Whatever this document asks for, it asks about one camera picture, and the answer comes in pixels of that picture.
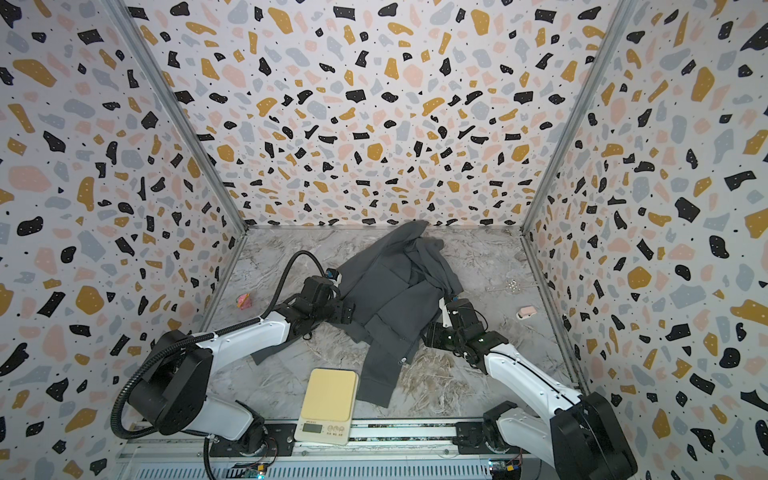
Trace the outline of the grey zip-up jacket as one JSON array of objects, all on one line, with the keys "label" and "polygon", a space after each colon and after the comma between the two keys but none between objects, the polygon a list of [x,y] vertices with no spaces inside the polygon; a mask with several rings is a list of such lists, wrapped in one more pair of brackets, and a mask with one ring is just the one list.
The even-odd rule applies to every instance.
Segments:
[{"label": "grey zip-up jacket", "polygon": [[413,359],[422,331],[441,316],[439,302],[463,292],[441,254],[444,242],[426,237],[425,220],[405,223],[339,266],[343,307],[340,329],[369,344],[357,399],[390,404],[402,365]]}]

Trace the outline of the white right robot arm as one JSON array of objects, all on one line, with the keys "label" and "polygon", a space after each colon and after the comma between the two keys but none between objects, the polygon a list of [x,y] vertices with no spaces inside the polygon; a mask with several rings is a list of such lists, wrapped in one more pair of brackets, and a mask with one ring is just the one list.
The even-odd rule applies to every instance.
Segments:
[{"label": "white right robot arm", "polygon": [[483,414],[478,428],[457,430],[461,449],[498,455],[528,452],[561,479],[629,479],[638,464],[611,403],[555,380],[486,325],[465,298],[441,301],[440,317],[422,332],[428,347],[453,353],[515,393]]}]

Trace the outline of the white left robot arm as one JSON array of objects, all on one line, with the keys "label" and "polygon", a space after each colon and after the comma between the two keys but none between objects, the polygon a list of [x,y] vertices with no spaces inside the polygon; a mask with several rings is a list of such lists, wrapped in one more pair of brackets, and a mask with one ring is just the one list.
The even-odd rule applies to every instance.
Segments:
[{"label": "white left robot arm", "polygon": [[111,428],[120,438],[189,433],[231,441],[250,453],[263,442],[265,421],[253,408],[224,396],[216,382],[249,357],[269,356],[339,318],[340,274],[305,279],[299,293],[264,317],[218,331],[164,334],[118,395]]}]

